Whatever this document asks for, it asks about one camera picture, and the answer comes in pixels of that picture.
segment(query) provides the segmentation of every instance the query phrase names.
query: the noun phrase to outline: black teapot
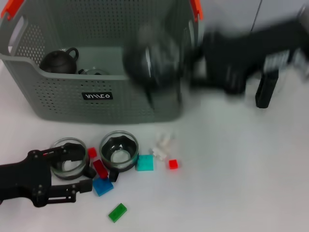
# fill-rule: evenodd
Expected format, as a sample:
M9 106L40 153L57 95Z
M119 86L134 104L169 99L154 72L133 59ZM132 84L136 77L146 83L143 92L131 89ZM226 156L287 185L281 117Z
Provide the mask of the black teapot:
M75 57L70 56L70 52L75 51ZM76 61L79 57L78 50L73 47L64 51L54 51L42 60L40 69L48 73L75 74L77 70Z
M157 23L141 26L123 52L128 77L151 91L175 86L180 64L179 47Z

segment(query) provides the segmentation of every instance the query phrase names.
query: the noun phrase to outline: teapot handle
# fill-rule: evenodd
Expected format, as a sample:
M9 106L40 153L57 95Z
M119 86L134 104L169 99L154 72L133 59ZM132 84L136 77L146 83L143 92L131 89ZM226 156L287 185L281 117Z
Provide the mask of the teapot handle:
M74 60L77 61L77 60L78 60L78 57L79 57L79 52L78 52L77 48L72 47L72 48L68 49L68 50L66 51L66 53L70 54L72 51L75 51Z

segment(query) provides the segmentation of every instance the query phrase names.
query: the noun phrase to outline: dark red block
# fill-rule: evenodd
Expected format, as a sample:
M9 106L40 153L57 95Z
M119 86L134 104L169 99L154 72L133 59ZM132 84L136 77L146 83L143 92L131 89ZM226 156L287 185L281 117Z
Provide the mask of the dark red block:
M101 160L97 160L97 161L93 162L93 166L95 167L100 178L106 179L108 177L108 172L104 168Z
M97 157L97 151L94 147L88 149L88 156L91 159Z
M176 159L169 161L169 169L178 169L178 162Z

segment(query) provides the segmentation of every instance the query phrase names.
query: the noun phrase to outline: green block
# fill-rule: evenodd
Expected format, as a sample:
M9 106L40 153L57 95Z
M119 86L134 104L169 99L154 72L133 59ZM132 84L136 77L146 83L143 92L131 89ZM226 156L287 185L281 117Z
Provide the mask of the green block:
M126 211L126 207L120 203L108 216L115 223Z

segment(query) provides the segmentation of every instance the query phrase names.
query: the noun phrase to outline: cyan block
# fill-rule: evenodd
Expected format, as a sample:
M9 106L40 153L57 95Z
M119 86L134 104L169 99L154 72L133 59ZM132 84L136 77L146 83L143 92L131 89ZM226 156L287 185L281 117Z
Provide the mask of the cyan block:
M137 171L153 171L154 170L154 158L152 155L139 156L137 161Z
M114 188L109 179L101 179L101 178L98 178L93 181L93 187L95 188L99 197L107 193L108 191L111 191Z

